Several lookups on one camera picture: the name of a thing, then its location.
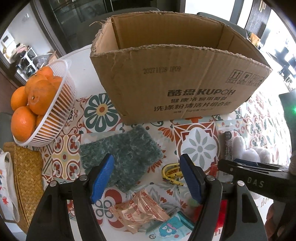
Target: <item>wicker bag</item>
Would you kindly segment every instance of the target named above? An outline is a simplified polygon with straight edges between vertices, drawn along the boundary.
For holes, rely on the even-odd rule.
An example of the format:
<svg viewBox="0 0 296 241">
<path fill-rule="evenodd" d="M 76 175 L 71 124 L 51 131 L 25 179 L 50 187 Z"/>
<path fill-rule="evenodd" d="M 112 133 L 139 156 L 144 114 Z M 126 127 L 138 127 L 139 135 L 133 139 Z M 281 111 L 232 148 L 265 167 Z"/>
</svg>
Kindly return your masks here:
<svg viewBox="0 0 296 241">
<path fill-rule="evenodd" d="M 20 221 L 17 225 L 25 233 L 43 195 L 41 153 L 32 151 L 14 142 L 4 143 L 3 151 L 9 152 L 13 163 L 15 190 Z"/>
</svg>

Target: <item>tablecloth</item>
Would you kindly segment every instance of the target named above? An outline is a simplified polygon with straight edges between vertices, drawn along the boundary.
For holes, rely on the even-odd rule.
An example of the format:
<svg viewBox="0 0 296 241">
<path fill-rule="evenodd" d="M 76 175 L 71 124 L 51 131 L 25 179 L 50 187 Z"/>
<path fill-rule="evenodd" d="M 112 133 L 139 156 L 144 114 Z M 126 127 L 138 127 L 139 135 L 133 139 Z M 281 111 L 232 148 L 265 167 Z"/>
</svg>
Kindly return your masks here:
<svg viewBox="0 0 296 241">
<path fill-rule="evenodd" d="M 179 207 L 185 214 L 190 213 L 190 193 L 187 186 L 165 182 L 161 169 L 168 163 L 178 162 L 182 153 L 188 153 L 195 165 L 201 166 L 208 173 L 211 165 L 217 164 L 221 152 L 218 132 L 223 126 L 233 126 L 234 136 L 243 136 L 249 148 L 259 146 L 270 149 L 273 163 L 289 164 L 291 140 L 283 108 L 278 96 L 264 92 L 263 88 L 259 88 L 247 102 L 227 115 L 199 116 L 140 125 L 157 142 L 164 157 L 148 168 L 132 190 L 122 193 L 117 188 L 108 188 L 102 199 L 93 205 L 104 233 L 107 229 L 126 230 L 109 212 L 108 207 L 131 199 L 134 192 L 142 188 L 166 211 Z M 44 188 L 52 180 L 59 183 L 71 182 L 85 173 L 80 164 L 80 145 L 129 131 L 134 126 L 127 126 L 122 122 L 103 89 L 98 95 L 76 100 L 56 139 L 45 147 L 33 148 L 42 153 Z M 256 202 L 258 208 L 267 200 L 264 197 L 259 199 Z M 72 201 L 68 201 L 68 210 L 70 219 L 75 220 Z"/>
</svg>

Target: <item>cardboard box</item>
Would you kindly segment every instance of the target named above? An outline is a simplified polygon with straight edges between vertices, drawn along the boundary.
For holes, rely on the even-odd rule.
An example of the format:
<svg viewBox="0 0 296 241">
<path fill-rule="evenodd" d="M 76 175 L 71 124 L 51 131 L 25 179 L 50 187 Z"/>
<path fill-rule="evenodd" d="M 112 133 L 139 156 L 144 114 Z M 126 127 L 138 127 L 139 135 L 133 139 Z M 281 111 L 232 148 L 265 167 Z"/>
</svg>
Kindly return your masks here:
<svg viewBox="0 0 296 241">
<path fill-rule="evenodd" d="M 90 58 L 125 124 L 231 113 L 271 72 L 224 23 L 173 12 L 112 16 Z"/>
</svg>

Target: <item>date code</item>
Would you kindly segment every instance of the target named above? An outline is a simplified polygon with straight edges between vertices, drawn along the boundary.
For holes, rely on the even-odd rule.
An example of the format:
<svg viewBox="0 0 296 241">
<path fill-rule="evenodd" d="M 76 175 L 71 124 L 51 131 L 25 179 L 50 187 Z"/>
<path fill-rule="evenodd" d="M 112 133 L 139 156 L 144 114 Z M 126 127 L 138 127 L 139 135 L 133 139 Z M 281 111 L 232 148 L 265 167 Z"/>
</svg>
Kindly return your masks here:
<svg viewBox="0 0 296 241">
<path fill-rule="evenodd" d="M 170 67 L 155 67 L 155 68 L 144 68 L 143 74 L 155 74 L 165 72 L 180 72 L 181 66 L 170 66 Z"/>
</svg>

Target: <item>biscuit packet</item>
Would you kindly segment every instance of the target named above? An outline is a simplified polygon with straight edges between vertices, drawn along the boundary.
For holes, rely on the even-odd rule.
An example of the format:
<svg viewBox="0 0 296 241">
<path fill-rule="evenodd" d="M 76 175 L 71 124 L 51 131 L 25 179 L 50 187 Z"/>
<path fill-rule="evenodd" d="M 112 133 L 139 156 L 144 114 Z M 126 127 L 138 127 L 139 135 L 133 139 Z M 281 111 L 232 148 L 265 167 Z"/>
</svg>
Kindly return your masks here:
<svg viewBox="0 0 296 241">
<path fill-rule="evenodd" d="M 167 221 L 169 215 L 142 189 L 135 193 L 132 200 L 109 207 L 109 211 L 132 234 L 151 220 Z"/>
</svg>

